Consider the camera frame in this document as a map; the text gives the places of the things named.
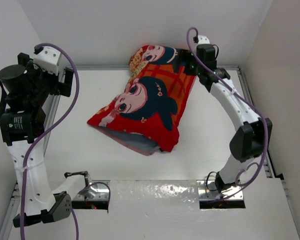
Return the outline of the red patterned pillowcase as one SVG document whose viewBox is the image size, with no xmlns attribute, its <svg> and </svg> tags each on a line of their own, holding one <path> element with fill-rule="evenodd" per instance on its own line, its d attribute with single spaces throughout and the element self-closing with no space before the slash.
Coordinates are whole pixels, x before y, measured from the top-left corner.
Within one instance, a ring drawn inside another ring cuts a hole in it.
<svg viewBox="0 0 300 240">
<path fill-rule="evenodd" d="M 130 58 L 124 91 L 87 124 L 142 155 L 171 152 L 179 142 L 178 126 L 196 79 L 184 73 L 184 63 L 173 69 L 181 52 L 151 44 L 139 48 Z"/>
</svg>

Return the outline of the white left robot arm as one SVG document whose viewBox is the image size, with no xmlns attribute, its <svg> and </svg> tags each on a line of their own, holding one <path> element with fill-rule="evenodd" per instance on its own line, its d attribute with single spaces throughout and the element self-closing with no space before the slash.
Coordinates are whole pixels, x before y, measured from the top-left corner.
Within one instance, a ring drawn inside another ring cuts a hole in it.
<svg viewBox="0 0 300 240">
<path fill-rule="evenodd" d="M 62 54 L 53 48 L 30 57 L 20 53 L 18 63 L 0 70 L 0 131 L 13 160 L 20 190 L 16 228 L 53 223 L 70 216 L 72 199 L 87 186 L 86 171 L 65 173 L 64 182 L 52 190 L 44 160 L 46 114 L 50 95 L 69 97 L 74 71 L 64 70 L 59 80 Z"/>
</svg>

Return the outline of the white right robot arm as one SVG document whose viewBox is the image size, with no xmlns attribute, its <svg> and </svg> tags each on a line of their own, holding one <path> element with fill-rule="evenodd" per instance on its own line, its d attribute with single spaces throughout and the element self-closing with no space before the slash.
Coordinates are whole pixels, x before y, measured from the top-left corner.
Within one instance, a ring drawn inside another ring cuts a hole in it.
<svg viewBox="0 0 300 240">
<path fill-rule="evenodd" d="M 215 97 L 228 114 L 235 129 L 229 143 L 230 156 L 224 167 L 215 174 L 214 189 L 222 192 L 232 186 L 244 187 L 241 174 L 255 164 L 255 159 L 268 149 L 273 124 L 262 118 L 252 105 L 241 97 L 230 74 L 217 67 L 216 49 L 212 44 L 199 44 L 196 52 L 180 50 L 173 70 L 184 66 L 183 73 L 197 76 L 199 82 Z"/>
</svg>

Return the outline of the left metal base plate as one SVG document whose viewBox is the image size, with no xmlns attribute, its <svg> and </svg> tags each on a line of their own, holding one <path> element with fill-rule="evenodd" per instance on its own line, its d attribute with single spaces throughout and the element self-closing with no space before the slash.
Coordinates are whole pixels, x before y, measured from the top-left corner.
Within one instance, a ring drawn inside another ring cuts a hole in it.
<svg viewBox="0 0 300 240">
<path fill-rule="evenodd" d="M 107 201 L 111 197 L 109 180 L 91 180 L 89 184 L 81 189 L 73 198 L 73 201 Z"/>
</svg>

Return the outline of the metal base plate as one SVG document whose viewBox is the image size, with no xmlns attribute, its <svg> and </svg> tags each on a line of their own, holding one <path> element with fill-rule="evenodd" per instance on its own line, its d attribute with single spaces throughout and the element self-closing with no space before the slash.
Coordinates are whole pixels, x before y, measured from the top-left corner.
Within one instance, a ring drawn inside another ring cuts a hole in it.
<svg viewBox="0 0 300 240">
<path fill-rule="evenodd" d="M 239 186 L 230 186 L 227 189 L 218 192 L 214 188 L 214 180 L 198 180 L 197 189 L 200 201 L 213 201 L 213 200 L 228 200 L 228 201 L 243 201 L 244 194 Z"/>
<path fill-rule="evenodd" d="M 91 180 L 89 184 L 81 189 L 73 198 L 73 201 L 107 201 L 111 197 L 109 180 Z"/>
</svg>

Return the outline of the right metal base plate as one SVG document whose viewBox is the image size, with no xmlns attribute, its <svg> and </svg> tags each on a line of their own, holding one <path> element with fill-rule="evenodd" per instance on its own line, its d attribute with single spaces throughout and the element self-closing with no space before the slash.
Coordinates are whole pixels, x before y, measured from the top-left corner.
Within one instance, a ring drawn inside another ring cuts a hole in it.
<svg viewBox="0 0 300 240">
<path fill-rule="evenodd" d="M 230 186 L 227 189 L 218 192 L 214 188 L 214 180 L 198 180 L 197 189 L 200 201 L 213 201 L 213 200 L 228 200 L 228 201 L 243 201 L 244 194 L 239 186 Z"/>
</svg>

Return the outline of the aluminium table frame rail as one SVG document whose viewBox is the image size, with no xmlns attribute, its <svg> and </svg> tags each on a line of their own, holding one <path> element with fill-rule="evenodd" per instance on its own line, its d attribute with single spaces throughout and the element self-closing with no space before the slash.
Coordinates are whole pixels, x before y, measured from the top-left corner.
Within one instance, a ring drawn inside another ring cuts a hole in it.
<svg viewBox="0 0 300 240">
<path fill-rule="evenodd" d="M 244 99 L 247 101 L 247 104 L 252 109 L 252 111 L 258 115 L 258 119 L 261 121 L 261 129 L 263 129 L 264 128 L 263 122 L 262 122 L 263 115 L 261 115 L 260 111 L 253 104 L 253 100 L 252 100 L 252 97 L 251 97 L 251 94 L 250 94 L 248 83 L 245 80 L 243 71 L 240 68 L 238 68 L 237 74 L 238 74 L 240 86 L 241 86 L 241 89 L 242 89 L 242 92 L 243 92 L 242 95 L 244 96 Z M 272 169 L 272 163 L 268 163 L 268 160 L 269 160 L 268 148 L 269 148 L 269 143 L 270 143 L 271 131 L 272 131 L 271 129 L 269 129 L 267 131 L 266 149 L 262 150 L 261 155 L 260 155 L 260 161 L 255 162 L 256 163 L 256 171 L 255 171 L 255 173 L 253 174 L 253 176 L 250 180 L 251 182 L 254 181 L 257 178 L 257 176 L 259 175 L 259 172 L 264 167 L 264 165 L 267 165 L 267 168 L 265 170 L 266 177 L 272 178 L 274 176 L 274 172 L 273 172 L 273 169 Z"/>
</svg>

